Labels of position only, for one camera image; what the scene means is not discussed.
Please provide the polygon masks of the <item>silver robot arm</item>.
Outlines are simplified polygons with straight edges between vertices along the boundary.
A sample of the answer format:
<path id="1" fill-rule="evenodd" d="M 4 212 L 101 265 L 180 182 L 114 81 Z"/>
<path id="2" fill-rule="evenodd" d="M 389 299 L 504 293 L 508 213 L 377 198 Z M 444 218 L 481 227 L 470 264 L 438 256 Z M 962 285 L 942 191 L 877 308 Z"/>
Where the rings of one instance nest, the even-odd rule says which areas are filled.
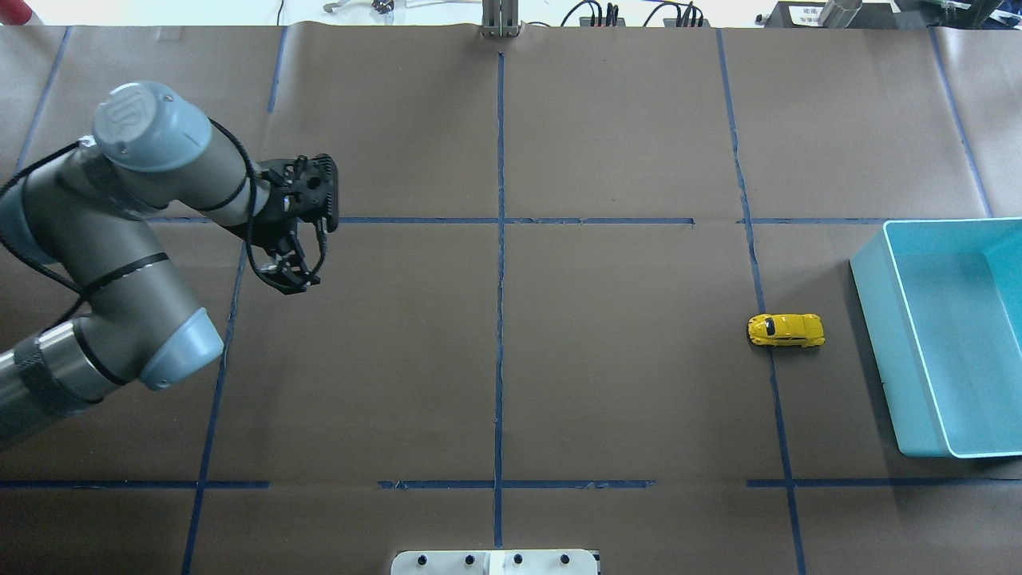
<path id="1" fill-rule="evenodd" d="M 90 134 L 2 187 L 4 247 L 89 307 L 2 354 L 3 449 L 128 383 L 160 391 L 222 356 L 208 310 L 149 226 L 175 201 L 241 239 L 246 258 L 266 252 L 256 276 L 292 295 L 320 283 L 339 169 L 328 154 L 254 161 L 157 81 L 110 91 Z"/>

